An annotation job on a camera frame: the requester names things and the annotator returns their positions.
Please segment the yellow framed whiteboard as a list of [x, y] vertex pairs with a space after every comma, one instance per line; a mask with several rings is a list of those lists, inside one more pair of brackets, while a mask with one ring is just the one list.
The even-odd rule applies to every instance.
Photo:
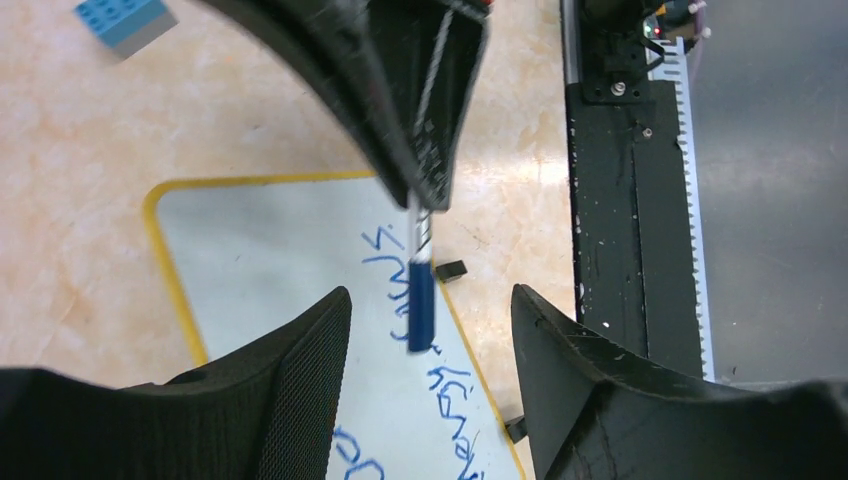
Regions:
[[143, 203], [194, 360], [352, 300], [330, 479], [521, 479], [525, 472], [446, 290], [436, 340], [406, 351], [406, 215], [364, 172], [162, 183]]

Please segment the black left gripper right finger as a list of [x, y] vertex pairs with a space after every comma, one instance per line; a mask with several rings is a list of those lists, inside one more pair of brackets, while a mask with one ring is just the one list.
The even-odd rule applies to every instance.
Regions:
[[518, 284], [524, 425], [540, 479], [843, 479], [847, 385], [754, 392], [640, 357]]

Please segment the blue marker cap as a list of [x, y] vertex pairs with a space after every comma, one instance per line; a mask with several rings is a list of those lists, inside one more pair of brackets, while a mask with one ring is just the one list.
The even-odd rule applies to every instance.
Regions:
[[407, 347], [411, 353], [426, 352], [435, 338], [435, 281], [431, 266], [409, 264], [409, 310]]

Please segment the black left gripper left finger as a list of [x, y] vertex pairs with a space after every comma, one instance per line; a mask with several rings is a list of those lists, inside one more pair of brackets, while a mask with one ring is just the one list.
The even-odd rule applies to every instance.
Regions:
[[42, 368], [1, 372], [5, 479], [322, 479], [352, 304], [297, 318], [169, 382], [112, 389]]

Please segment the white whiteboard marker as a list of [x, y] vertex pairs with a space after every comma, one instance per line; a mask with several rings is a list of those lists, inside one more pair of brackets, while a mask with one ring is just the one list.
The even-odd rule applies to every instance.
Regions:
[[[421, 91], [416, 119], [413, 124], [413, 135], [415, 140], [416, 157], [418, 160], [419, 174], [424, 173], [425, 161], [430, 151], [430, 141], [423, 135], [425, 115], [429, 108], [432, 89], [435, 84], [441, 59], [443, 57], [445, 43], [447, 41], [450, 25], [453, 20], [453, 11], [448, 9], [440, 22], [435, 38], [435, 45], [426, 70], [425, 80]], [[410, 213], [411, 235], [410, 235], [410, 265], [430, 265], [432, 262], [432, 231], [431, 214], [425, 208], [415, 193], [410, 192], [408, 210]]]

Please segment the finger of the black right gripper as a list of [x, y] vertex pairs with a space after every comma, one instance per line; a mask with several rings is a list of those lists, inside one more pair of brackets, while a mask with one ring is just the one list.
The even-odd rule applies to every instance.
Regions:
[[284, 60], [358, 145], [403, 209], [413, 159], [361, 1], [211, 1]]
[[488, 39], [488, 1], [370, 1], [368, 39], [379, 75], [373, 159], [395, 203], [414, 194], [437, 212], [450, 206], [454, 164]]

